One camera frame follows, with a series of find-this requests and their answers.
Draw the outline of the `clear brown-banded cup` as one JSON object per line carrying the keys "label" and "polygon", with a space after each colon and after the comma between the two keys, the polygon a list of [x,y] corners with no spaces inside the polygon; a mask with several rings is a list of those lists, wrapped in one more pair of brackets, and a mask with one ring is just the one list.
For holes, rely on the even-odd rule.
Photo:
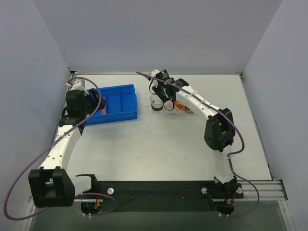
{"label": "clear brown-banded cup", "polygon": [[187,107],[185,107],[185,112],[187,113],[187,114],[193,114],[193,111],[192,110],[190,110],[189,108],[187,108]]}

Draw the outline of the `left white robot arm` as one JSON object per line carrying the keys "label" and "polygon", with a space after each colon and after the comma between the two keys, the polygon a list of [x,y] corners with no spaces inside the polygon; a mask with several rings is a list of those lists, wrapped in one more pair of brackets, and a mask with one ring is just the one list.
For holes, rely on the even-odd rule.
{"label": "left white robot arm", "polygon": [[70,90],[65,95],[66,106],[61,113],[54,144],[48,148],[40,167],[28,175],[33,201],[38,208],[68,207],[75,197],[84,194],[93,198],[99,191],[94,174],[70,177],[66,169],[87,121],[105,107],[105,99],[97,88],[87,90],[83,78],[69,81],[68,86]]}

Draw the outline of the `clear acrylic toothbrush holder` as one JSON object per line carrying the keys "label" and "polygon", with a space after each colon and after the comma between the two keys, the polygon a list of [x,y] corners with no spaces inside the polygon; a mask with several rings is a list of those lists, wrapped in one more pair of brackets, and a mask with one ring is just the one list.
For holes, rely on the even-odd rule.
{"label": "clear acrylic toothbrush holder", "polygon": [[164,109],[167,111],[167,114],[176,115],[176,116],[186,115],[185,111],[180,111],[175,106],[174,101],[172,99],[164,103]]}

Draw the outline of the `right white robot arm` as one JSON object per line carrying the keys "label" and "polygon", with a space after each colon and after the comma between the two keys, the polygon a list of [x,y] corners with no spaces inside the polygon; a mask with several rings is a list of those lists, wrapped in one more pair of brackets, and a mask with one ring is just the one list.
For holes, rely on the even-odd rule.
{"label": "right white robot arm", "polygon": [[233,180],[228,154],[234,141],[235,130],[232,125],[217,111],[222,112],[230,121],[233,121],[231,111],[224,110],[210,104],[188,82],[179,78],[175,80],[170,77],[166,70],[157,69],[150,73],[150,76],[173,84],[157,81],[152,90],[162,101],[175,100],[196,114],[205,123],[204,140],[207,146],[213,150],[215,158],[215,181],[226,184]]}

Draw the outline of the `orange toothpaste tube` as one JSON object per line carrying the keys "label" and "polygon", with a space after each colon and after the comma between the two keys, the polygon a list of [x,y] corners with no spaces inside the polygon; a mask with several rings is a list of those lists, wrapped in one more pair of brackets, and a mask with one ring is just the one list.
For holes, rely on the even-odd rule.
{"label": "orange toothpaste tube", "polygon": [[185,110],[185,106],[177,101],[174,101],[175,106],[180,110],[180,111],[184,111]]}

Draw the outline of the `clear blue-tinted cup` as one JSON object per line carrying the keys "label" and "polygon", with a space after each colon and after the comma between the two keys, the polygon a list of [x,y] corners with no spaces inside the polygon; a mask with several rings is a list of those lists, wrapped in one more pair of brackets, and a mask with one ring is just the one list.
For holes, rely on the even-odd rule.
{"label": "clear blue-tinted cup", "polygon": [[150,96],[150,102],[153,111],[161,111],[164,107],[163,101],[157,95],[152,94]]}

